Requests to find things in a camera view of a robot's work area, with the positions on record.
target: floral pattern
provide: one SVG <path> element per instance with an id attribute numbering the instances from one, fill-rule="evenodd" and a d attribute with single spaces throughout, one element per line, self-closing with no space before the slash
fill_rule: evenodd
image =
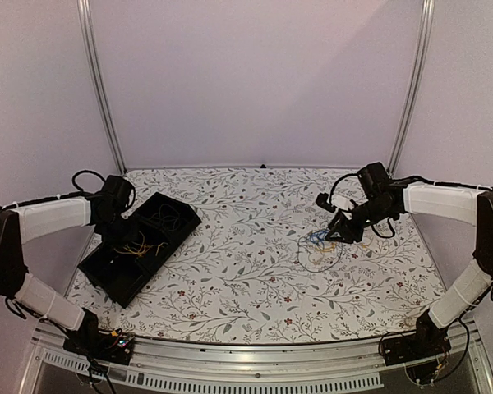
<path id="1" fill-rule="evenodd" d="M 136 206 L 154 192 L 189 203 L 202 224 L 126 309 L 78 272 L 69 299 L 104 328 L 222 343 L 333 341 L 412 328 L 443 293 L 411 218 L 396 235 L 318 251 L 304 236 L 332 215 L 315 206 L 334 169 L 133 171 Z M 340 194 L 364 197 L 356 178 Z M 387 226 L 378 226 L 387 233 Z M 92 241 L 91 249 L 99 243 Z"/>

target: robotic arm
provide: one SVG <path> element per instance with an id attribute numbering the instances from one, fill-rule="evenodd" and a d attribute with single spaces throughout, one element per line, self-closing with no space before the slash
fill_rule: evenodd
<path id="1" fill-rule="evenodd" d="M 390 177 L 381 163 L 357 174 L 367 201 L 357 205 L 341 195 L 318 195 L 316 203 L 335 213 L 327 241 L 360 242 L 363 229 L 402 213 L 427 213 L 466 222 L 477 228 L 476 249 L 466 270 L 418 319 L 411 336 L 383 340 L 385 362 L 397 364 L 449 350 L 447 329 L 474 308 L 493 285 L 493 187 L 431 182 L 420 176 Z"/>
<path id="2" fill-rule="evenodd" d="M 40 281 L 24 265 L 22 246 L 27 242 L 72 227 L 95 226 L 104 242 L 126 244 L 136 238 L 137 223 L 121 214 L 131 205 L 135 189 L 120 176 L 109 176 L 102 189 L 94 194 L 79 191 L 69 195 L 28 201 L 0 207 L 0 296 L 23 305 L 31 314 L 46 318 L 70 338 L 68 350 L 93 358 L 121 362 L 130 359 L 131 346 L 125 337 L 123 346 L 104 354 L 112 335 L 102 334 L 98 318 L 82 309 Z M 121 339 L 119 335 L 111 342 Z"/>

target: white wall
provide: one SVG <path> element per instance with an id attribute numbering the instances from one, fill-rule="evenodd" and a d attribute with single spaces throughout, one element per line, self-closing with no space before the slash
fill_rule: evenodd
<path id="1" fill-rule="evenodd" d="M 435 2 L 422 87 L 400 176 L 493 185 L 493 0 Z M 475 230 L 419 217 L 439 270 L 450 284 L 466 267 Z M 476 321 L 493 367 L 493 303 Z"/>
<path id="2" fill-rule="evenodd" d="M 92 2 L 127 166 L 386 161 L 422 1 Z"/>
<path id="3" fill-rule="evenodd" d="M 0 0 L 0 204 L 71 191 L 70 176 L 84 167 L 115 171 L 76 0 Z M 63 291 L 87 234 L 70 230 L 34 241 L 25 262 Z M 34 327 L 0 297 L 0 394 L 18 389 Z"/>

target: floral tablecloth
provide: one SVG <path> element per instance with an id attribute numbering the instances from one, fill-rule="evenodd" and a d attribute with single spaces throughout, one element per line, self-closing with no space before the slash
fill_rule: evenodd
<path id="1" fill-rule="evenodd" d="M 136 206 L 159 191 L 189 203 L 202 224 L 126 309 L 80 272 L 68 298 L 94 311 L 104 328 L 187 341 L 336 341 L 411 328 L 444 290 L 408 215 L 394 222 L 392 239 L 366 229 L 362 243 L 334 250 L 328 244 L 327 252 L 304 241 L 332 217 L 315 206 L 317 194 L 345 173 L 129 172 Z M 364 200 L 357 178 L 343 181 L 337 192 Z M 94 238 L 90 247 L 98 243 Z"/>

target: black box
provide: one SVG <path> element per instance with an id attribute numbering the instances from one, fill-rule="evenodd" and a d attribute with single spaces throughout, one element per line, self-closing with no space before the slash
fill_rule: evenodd
<path id="1" fill-rule="evenodd" d="M 151 248 L 143 256 L 121 254 L 105 243 L 100 244 L 79 264 L 91 283 L 106 291 L 109 298 L 126 308 L 159 268 L 201 221 L 190 205 L 155 193 L 131 215 Z"/>

